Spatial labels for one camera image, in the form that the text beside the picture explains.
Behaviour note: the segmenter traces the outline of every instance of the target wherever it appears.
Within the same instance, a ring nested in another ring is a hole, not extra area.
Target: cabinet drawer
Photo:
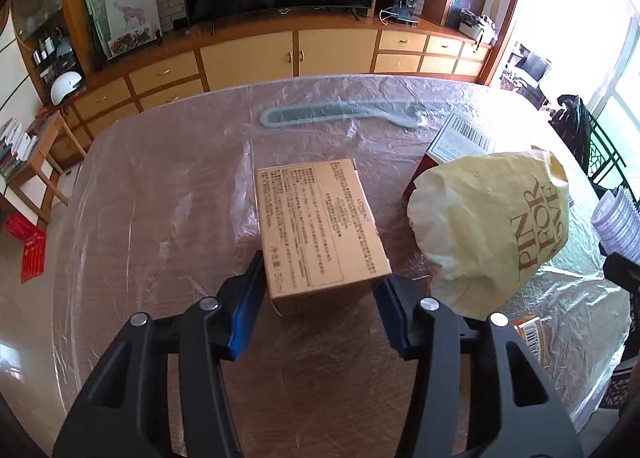
[[[426,41],[426,34],[382,31],[380,46],[378,48],[380,50],[411,50],[412,52],[422,52]]]
[[[376,74],[385,72],[418,72],[420,56],[405,54],[378,54],[376,58]]]
[[[133,89],[141,94],[157,88],[163,84],[171,83],[183,77],[193,76],[198,73],[198,63],[193,50],[174,56],[168,60],[145,66],[140,70],[131,72],[129,77],[133,83]]]
[[[483,47],[482,45],[476,47],[475,44],[465,44],[465,46],[462,47],[462,54],[460,54],[460,57],[469,58],[470,60],[484,61],[488,51],[489,47]]]
[[[461,40],[450,40],[447,38],[440,38],[438,36],[429,36],[429,43],[427,44],[427,52],[430,54],[447,54],[449,56],[457,56],[462,47]]]
[[[130,97],[131,94],[129,93],[129,88],[127,88],[127,83],[125,83],[124,78],[120,77],[98,88],[98,90],[83,95],[74,102],[74,106],[83,119],[88,119]]]
[[[453,74],[453,67],[456,66],[456,61],[456,58],[425,56],[422,60],[420,72],[422,74]]]
[[[91,121],[87,124],[89,131],[94,137],[98,136],[102,130],[106,130],[112,124],[118,122],[120,119],[124,119],[124,117],[129,117],[129,115],[135,115],[138,113],[138,108],[135,104],[129,103],[122,108],[117,108],[112,112],[109,112],[107,115],[103,115],[102,117]]]
[[[202,80],[195,79],[188,83],[172,86],[166,90],[161,90],[160,92],[152,93],[147,97],[143,97],[140,99],[140,104],[142,104],[143,109],[150,110],[151,108],[172,103],[174,101],[184,99],[185,97],[190,97],[203,92],[204,88],[202,87]]]
[[[459,60],[456,66],[458,76],[477,76],[482,70],[482,63],[476,61]]]
[[[82,148],[84,148],[84,151],[87,151],[87,148],[91,146],[91,139],[89,138],[89,135],[86,134],[86,131],[84,131],[84,128],[74,130],[73,134],[76,139],[78,139]],[[62,135],[62,137],[60,137],[60,139],[51,146],[49,153],[58,164],[66,161],[66,159],[73,157],[74,155],[79,156],[78,150],[71,142],[71,139],[66,135]]]

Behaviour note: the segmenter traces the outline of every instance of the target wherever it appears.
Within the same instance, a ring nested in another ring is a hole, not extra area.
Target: dining table
[[[456,111],[498,151],[551,151],[569,181],[568,242],[500,308],[539,316],[542,365],[580,429],[628,333],[629,295],[607,281],[587,176],[523,96],[446,79],[296,77],[220,90],[127,117],[95,140],[60,236],[54,363],[65,409],[130,316],[182,313],[244,273],[260,248],[254,174],[353,159],[394,273],[428,284],[402,196]],[[223,363],[247,458],[392,456],[416,365],[390,347],[371,294],[330,314],[281,317],[263,301],[249,348]],[[184,451],[178,362],[168,374],[172,443]]]

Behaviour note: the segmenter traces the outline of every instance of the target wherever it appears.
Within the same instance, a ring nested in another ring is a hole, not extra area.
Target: yellow paper bag
[[[464,157],[425,171],[407,214],[435,275],[431,294],[484,319],[568,239],[569,184],[549,151]]]

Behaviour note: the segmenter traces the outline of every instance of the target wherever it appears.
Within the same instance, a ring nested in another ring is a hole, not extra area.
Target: barcode
[[[471,124],[466,122],[462,117],[454,115],[453,120],[451,121],[451,126],[455,131],[464,135],[476,146],[484,149],[484,151],[489,151],[491,139],[486,137],[482,131],[478,130],[478,128],[474,128]]]
[[[520,327],[524,332],[523,339],[527,343],[533,356],[540,362],[540,332],[538,332],[537,321],[525,323]]]

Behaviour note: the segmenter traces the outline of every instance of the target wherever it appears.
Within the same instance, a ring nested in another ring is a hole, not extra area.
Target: framed deer picture
[[[160,29],[156,0],[105,0],[114,56],[152,42]]]

